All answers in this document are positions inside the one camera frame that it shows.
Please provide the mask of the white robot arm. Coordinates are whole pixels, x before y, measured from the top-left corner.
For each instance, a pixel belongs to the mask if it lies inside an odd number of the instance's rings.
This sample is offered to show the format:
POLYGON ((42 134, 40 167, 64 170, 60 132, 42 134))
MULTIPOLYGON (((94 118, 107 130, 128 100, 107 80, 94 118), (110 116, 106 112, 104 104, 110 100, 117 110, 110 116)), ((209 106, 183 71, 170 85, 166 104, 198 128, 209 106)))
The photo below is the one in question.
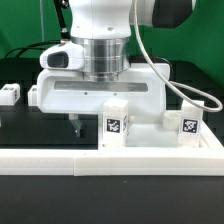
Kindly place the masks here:
POLYGON ((176 28, 196 0, 69 0, 71 37, 40 56, 37 106, 44 113, 101 115, 119 102, 128 115, 159 122, 165 84, 146 63, 128 57, 130 26, 176 28))

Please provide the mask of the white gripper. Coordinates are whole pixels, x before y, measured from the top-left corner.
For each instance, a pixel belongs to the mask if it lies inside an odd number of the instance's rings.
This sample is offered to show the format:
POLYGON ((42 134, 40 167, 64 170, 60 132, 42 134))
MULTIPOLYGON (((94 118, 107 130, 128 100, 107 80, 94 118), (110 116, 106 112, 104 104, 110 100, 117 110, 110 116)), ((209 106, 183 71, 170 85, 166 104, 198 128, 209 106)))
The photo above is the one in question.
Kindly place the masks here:
POLYGON ((159 116, 166 109, 165 84, 146 63, 133 63, 120 73, 102 78, 87 76, 82 72, 84 48, 67 42, 44 51, 40 64, 39 109, 70 114, 69 121, 78 138, 85 137, 85 127, 77 114, 101 114, 110 99, 126 100, 131 116, 159 116))

